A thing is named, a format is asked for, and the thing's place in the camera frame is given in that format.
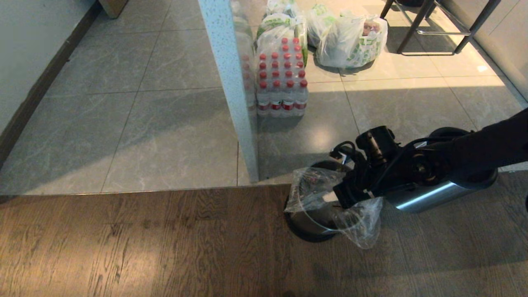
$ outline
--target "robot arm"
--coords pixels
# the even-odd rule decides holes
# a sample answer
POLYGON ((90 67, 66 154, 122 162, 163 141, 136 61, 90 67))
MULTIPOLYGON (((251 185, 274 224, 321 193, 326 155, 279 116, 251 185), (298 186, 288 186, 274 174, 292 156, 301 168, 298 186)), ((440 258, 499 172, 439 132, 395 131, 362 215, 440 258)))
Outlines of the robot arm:
POLYGON ((478 132, 441 128, 403 147, 394 139, 380 126, 356 139, 366 158, 352 142, 331 152, 355 163, 334 187, 343 208, 384 196, 401 210, 420 212, 489 187, 498 167, 528 161, 528 109, 478 132))

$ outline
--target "white wall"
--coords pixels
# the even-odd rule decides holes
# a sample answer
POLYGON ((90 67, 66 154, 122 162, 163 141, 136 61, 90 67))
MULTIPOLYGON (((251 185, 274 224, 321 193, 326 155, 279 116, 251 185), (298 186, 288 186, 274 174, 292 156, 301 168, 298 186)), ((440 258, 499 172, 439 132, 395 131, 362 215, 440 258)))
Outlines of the white wall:
POLYGON ((0 132, 94 1, 0 1, 0 132))
MULTIPOLYGON (((443 0, 466 25, 472 24, 487 0, 443 0)), ((528 0, 502 0, 475 39, 528 99, 528 0)))

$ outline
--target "tile floor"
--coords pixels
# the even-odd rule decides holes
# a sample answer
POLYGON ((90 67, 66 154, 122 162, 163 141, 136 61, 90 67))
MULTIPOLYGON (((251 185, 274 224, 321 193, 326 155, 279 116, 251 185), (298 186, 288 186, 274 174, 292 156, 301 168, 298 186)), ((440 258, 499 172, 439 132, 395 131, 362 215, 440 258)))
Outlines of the tile floor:
MULTIPOLYGON (((256 30, 265 0, 247 0, 256 30)), ((377 13, 383 0, 297 0, 335 13, 377 13)), ((310 103, 301 119, 259 120, 259 184, 327 158, 338 142, 388 125, 398 140, 440 126, 480 129, 528 107, 476 44, 415 36, 392 10, 389 39, 354 71, 321 67, 310 53, 310 103)), ((435 11, 424 27, 452 30, 435 11)), ((251 184, 212 60, 197 0, 130 0, 102 13, 63 68, 0 171, 0 194, 127 192, 251 184)), ((519 164, 504 170, 526 170, 519 164)))

